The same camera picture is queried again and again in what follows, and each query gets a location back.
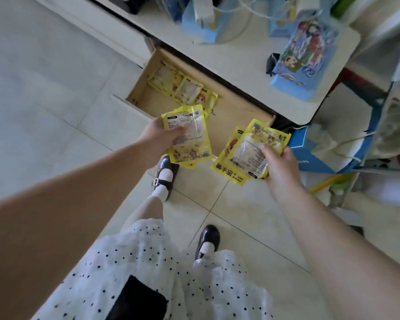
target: open drawer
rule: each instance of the open drawer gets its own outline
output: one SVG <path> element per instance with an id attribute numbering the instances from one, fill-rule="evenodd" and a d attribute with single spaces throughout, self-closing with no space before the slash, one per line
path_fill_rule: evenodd
<path id="1" fill-rule="evenodd" d="M 137 112 L 151 118 L 161 116 L 163 113 L 172 111 L 180 106 L 174 99 L 154 90 L 147 83 L 148 77 L 154 73 L 161 60 L 165 60 L 176 69 L 203 83 L 219 95 L 213 107 L 213 113 L 209 114 L 207 122 L 210 144 L 214 156 L 218 156 L 224 149 L 227 140 L 236 126 L 246 128 L 253 118 L 268 125 L 272 123 L 274 119 L 272 114 L 246 101 L 225 86 L 162 48 L 155 50 L 150 61 L 144 67 L 141 77 L 133 87 L 132 92 L 126 98 L 126 101 L 129 102 L 128 104 L 134 106 Z"/>

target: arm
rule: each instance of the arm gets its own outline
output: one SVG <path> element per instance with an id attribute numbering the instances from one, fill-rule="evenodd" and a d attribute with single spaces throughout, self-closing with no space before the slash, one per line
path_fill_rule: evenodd
<path id="1" fill-rule="evenodd" d="M 298 163 L 263 149 L 271 192 L 337 319 L 400 319 L 400 264 L 372 246 L 307 192 Z"/>
<path id="2" fill-rule="evenodd" d="M 134 144 L 0 198 L 0 319 L 28 319 L 184 128 L 150 123 Z"/>

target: hand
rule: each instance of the hand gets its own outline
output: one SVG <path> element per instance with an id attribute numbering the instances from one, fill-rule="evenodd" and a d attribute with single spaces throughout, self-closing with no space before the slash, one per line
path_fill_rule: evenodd
<path id="1" fill-rule="evenodd" d="M 262 152 L 267 158 L 270 173 L 266 181 L 277 201 L 290 197 L 294 188 L 302 187 L 298 161 L 289 147 L 284 149 L 282 156 L 268 147 L 263 147 Z"/>
<path id="2" fill-rule="evenodd" d="M 186 127 L 179 126 L 172 129 L 163 127 L 163 119 L 155 118 L 150 122 L 139 136 L 137 142 L 145 145 L 145 163 L 147 168 L 154 167 L 160 157 L 172 145 L 172 142 L 179 136 L 182 136 Z"/>

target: white polka dot skirt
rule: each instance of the white polka dot skirt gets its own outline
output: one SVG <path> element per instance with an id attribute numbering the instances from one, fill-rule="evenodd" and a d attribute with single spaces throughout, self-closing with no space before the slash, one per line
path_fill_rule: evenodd
<path id="1" fill-rule="evenodd" d="M 151 291 L 147 309 L 155 310 L 151 296 L 164 297 L 160 320 L 273 318 L 271 296 L 248 280 L 234 252 L 194 261 L 193 253 L 178 251 L 161 220 L 149 219 L 98 239 L 32 320 L 113 318 L 130 296 L 141 299 L 136 305 L 146 303 L 139 292 L 128 292 L 141 291 L 128 288 L 133 277 Z"/>

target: black mary jane shoe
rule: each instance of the black mary jane shoe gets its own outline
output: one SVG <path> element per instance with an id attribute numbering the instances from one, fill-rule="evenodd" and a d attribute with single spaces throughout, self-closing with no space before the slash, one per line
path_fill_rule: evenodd
<path id="1" fill-rule="evenodd" d="M 160 174 L 161 170 L 164 168 L 168 168 L 173 172 L 174 176 L 173 176 L 172 182 L 165 181 L 165 180 L 159 180 L 159 174 Z M 173 182 L 175 181 L 176 174 L 178 174 L 178 170 L 179 170 L 179 165 L 172 164 L 169 155 L 165 155 L 162 157 L 162 159 L 159 162 L 159 168 L 157 169 L 157 177 L 154 179 L 152 185 L 154 186 L 154 189 L 156 189 L 156 187 L 158 187 L 159 185 L 164 185 L 168 189 L 169 194 L 168 194 L 168 197 L 166 198 L 166 201 L 171 196 Z"/>
<path id="2" fill-rule="evenodd" d="M 199 244 L 197 246 L 195 255 L 196 260 L 203 257 L 203 254 L 200 252 L 200 248 L 204 242 L 211 242 L 215 246 L 215 251 L 217 251 L 220 241 L 221 235 L 219 234 L 218 228 L 213 224 L 208 224 L 205 226 L 200 235 Z"/>

